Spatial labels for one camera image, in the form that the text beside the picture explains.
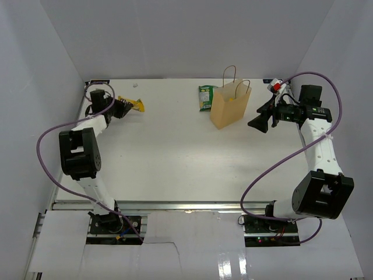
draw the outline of paper bag handle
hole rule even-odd
[[[224,69],[224,72],[223,72],[223,87],[224,87],[224,75],[226,73],[226,70],[229,68],[229,67],[234,67],[234,77],[233,77],[233,82],[235,81],[235,73],[237,71],[236,67],[234,65],[230,65],[228,66],[226,69]]]
[[[249,85],[247,86],[246,93],[249,90],[251,81],[250,80],[242,80],[242,81],[240,81],[238,83],[238,85],[235,87],[234,98],[237,98],[237,89],[238,89],[238,86],[240,85],[240,83],[243,83],[245,81],[249,81]]]

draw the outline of yellow bag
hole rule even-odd
[[[224,74],[229,67],[234,67],[234,79],[225,85]],[[251,94],[250,80],[236,80],[235,73],[236,67],[228,66],[223,72],[223,86],[214,89],[210,119],[219,130],[244,117]]]

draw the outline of green package label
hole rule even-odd
[[[214,89],[217,86],[199,86],[199,111],[210,111]]]

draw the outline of black bracket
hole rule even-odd
[[[81,147],[82,151],[74,152]],[[96,173],[101,169],[101,156],[92,127],[60,132],[59,152],[62,171],[73,180],[96,178]]]
[[[310,171],[293,192],[293,210],[299,215],[336,219],[353,189],[352,178]]]

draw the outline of green snack bag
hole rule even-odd
[[[214,89],[217,86],[199,86],[199,111],[210,111]]]

